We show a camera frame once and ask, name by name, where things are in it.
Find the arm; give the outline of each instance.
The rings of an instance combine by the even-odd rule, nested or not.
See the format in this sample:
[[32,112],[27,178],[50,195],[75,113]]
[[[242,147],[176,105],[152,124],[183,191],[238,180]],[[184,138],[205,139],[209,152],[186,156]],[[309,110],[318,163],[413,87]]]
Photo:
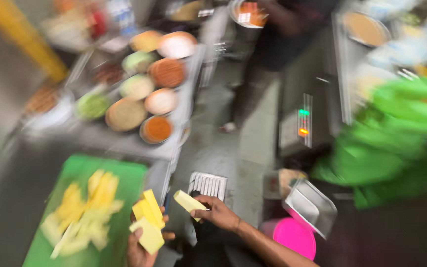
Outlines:
[[259,0],[258,3],[269,14],[268,21],[286,36],[296,35],[309,29],[309,21],[298,13],[284,8],[275,0]]
[[211,221],[216,226],[238,234],[245,243],[271,267],[317,267],[317,265],[275,242],[238,217],[218,198],[200,195],[198,201],[210,205],[211,210],[197,209],[191,216]]

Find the metal grate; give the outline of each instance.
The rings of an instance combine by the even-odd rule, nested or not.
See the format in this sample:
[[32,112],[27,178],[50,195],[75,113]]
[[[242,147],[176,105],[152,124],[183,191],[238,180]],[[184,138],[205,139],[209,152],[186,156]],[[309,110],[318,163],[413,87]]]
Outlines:
[[198,190],[202,195],[218,197],[223,201],[226,189],[226,177],[200,172],[193,172],[190,175],[189,193]]

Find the pink container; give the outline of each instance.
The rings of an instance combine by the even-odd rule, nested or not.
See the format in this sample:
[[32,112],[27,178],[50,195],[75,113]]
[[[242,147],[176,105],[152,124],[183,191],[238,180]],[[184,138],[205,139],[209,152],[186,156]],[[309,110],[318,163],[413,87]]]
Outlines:
[[269,220],[263,222],[259,229],[279,244],[314,260],[316,255],[314,232],[293,218]]

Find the yellow pole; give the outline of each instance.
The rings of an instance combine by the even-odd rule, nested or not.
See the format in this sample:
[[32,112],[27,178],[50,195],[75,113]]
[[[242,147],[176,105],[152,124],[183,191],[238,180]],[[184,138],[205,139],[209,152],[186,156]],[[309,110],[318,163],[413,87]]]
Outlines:
[[67,75],[67,68],[11,0],[0,0],[0,30],[47,72],[54,82]]

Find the wrist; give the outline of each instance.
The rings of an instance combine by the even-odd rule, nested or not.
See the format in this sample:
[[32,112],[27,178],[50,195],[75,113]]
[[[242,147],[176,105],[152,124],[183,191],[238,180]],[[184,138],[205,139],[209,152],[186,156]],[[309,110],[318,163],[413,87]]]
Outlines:
[[244,236],[245,233],[247,233],[250,230],[250,227],[252,226],[248,224],[248,222],[245,222],[244,220],[240,220],[235,233],[240,237],[242,237]]

